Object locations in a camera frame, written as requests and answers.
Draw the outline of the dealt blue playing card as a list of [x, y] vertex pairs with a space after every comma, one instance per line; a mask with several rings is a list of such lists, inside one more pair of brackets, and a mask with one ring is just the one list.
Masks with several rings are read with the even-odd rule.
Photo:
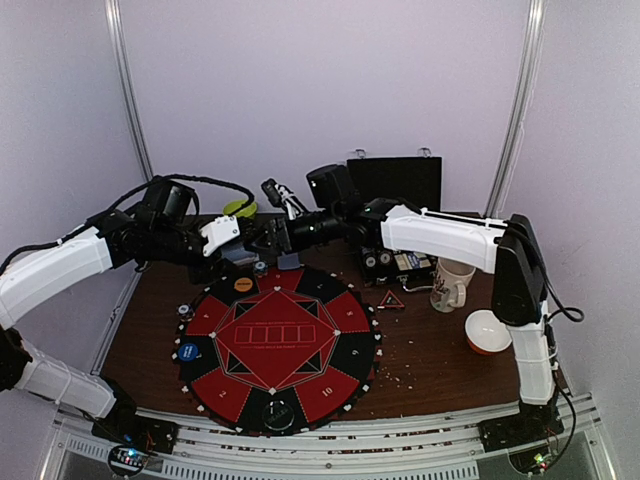
[[301, 263], [297, 253], [282, 254], [277, 257], [277, 267], [281, 271], [296, 270], [300, 266]]

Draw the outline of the poker chip stack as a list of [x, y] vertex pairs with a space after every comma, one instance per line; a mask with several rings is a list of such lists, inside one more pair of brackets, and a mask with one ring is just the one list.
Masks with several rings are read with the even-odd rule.
[[177, 307], [177, 314], [182, 322], [190, 322], [195, 312], [191, 304], [181, 304]]
[[253, 272], [256, 277], [264, 277], [268, 274], [269, 266], [264, 261], [257, 261], [253, 264]]

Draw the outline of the blue deck of cards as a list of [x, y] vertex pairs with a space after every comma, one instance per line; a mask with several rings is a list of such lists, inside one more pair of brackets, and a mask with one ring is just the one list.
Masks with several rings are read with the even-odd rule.
[[221, 256], [237, 266], [253, 264], [259, 255], [247, 250], [242, 243], [230, 243], [221, 247]]

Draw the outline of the orange big blind button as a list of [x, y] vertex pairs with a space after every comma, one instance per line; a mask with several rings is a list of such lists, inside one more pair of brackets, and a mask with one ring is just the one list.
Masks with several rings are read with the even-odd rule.
[[241, 293], [248, 292], [254, 287], [254, 281], [249, 277], [240, 277], [234, 281], [233, 288]]

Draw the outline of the blue small blind button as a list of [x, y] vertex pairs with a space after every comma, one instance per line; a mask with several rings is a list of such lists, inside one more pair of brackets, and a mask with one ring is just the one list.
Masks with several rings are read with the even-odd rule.
[[198, 358], [200, 351], [195, 343], [185, 343], [179, 347], [176, 359], [183, 363], [193, 362]]

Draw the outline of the black red triangular token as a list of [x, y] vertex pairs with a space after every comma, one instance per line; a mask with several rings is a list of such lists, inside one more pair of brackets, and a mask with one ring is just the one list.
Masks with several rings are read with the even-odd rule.
[[404, 310], [406, 306], [400, 298], [391, 289], [389, 289], [376, 308], [378, 310]]

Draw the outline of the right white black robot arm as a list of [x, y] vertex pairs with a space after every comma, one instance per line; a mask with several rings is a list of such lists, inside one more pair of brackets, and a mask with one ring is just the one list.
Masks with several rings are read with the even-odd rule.
[[259, 239], [276, 255], [348, 239], [453, 260], [493, 275], [491, 310], [512, 340], [519, 410], [479, 423], [483, 447], [501, 450], [563, 432], [557, 408], [556, 343], [547, 302], [551, 288], [527, 217], [481, 220], [375, 199], [351, 210], [328, 207], [293, 220], [276, 217], [262, 227]]

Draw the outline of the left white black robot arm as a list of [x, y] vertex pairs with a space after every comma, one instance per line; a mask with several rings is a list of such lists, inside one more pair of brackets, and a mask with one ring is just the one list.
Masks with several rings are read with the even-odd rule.
[[133, 399], [113, 380], [83, 372], [25, 340], [16, 325], [27, 313], [69, 287], [131, 261], [144, 267], [167, 262], [187, 268], [194, 283], [218, 273], [220, 248], [237, 239], [235, 217], [184, 221], [197, 205], [184, 176], [156, 177], [139, 186], [143, 198], [122, 210], [117, 203], [62, 238], [17, 249], [1, 265], [1, 388], [24, 390], [78, 410], [93, 433], [144, 453], [171, 423], [139, 415]]

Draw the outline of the lime green plastic bowl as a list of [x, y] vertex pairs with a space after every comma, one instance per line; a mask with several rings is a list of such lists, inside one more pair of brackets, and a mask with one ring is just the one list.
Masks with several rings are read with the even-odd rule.
[[258, 212], [257, 203], [252, 202], [248, 206], [244, 206], [245, 203], [245, 200], [231, 201], [223, 208], [223, 214], [227, 216], [237, 216], [239, 218], [254, 219]]

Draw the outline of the blue yellow card box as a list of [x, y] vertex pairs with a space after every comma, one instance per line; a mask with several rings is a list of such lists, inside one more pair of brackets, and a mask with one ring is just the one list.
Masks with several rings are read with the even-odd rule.
[[394, 255], [400, 271], [421, 270], [432, 266], [428, 255], [419, 252], [400, 252]]

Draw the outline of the black poker chip case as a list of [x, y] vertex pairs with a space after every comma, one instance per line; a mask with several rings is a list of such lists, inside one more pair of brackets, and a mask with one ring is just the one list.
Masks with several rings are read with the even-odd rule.
[[[442, 159], [422, 147], [414, 156], [368, 157], [358, 150], [346, 161], [353, 183], [366, 206], [385, 218], [393, 218], [392, 208], [399, 216], [418, 215], [423, 207], [438, 212], [441, 209]], [[355, 254], [363, 283], [366, 286], [399, 284], [405, 291], [428, 291], [433, 284], [437, 259], [429, 256], [427, 269], [400, 271], [394, 255], [400, 252], [386, 246], [379, 237], [368, 241]]]

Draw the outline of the clear round dealer button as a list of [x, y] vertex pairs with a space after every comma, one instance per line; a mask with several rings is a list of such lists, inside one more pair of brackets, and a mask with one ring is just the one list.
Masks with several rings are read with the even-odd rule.
[[262, 422], [270, 432], [284, 432], [295, 420], [293, 407], [284, 400], [270, 401], [262, 411]]

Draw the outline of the white printed ceramic mug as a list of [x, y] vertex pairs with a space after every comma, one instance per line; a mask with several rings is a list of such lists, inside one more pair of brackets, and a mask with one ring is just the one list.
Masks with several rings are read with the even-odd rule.
[[439, 258], [430, 294], [431, 306], [438, 312], [450, 313], [462, 308], [476, 268], [461, 262]]

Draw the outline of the white orange ceramic bowl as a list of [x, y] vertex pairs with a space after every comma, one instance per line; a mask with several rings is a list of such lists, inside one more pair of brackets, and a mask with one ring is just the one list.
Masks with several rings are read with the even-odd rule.
[[472, 312], [465, 321], [465, 335], [470, 348], [481, 355], [494, 355], [507, 350], [512, 339], [495, 314], [488, 309]]

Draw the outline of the right aluminium frame post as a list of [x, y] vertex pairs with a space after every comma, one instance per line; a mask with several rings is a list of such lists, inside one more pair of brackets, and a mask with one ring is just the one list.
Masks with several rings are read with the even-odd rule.
[[497, 218], [504, 208], [525, 136], [527, 110], [534, 96], [544, 41], [547, 1], [529, 2], [527, 24], [507, 130], [484, 215]]

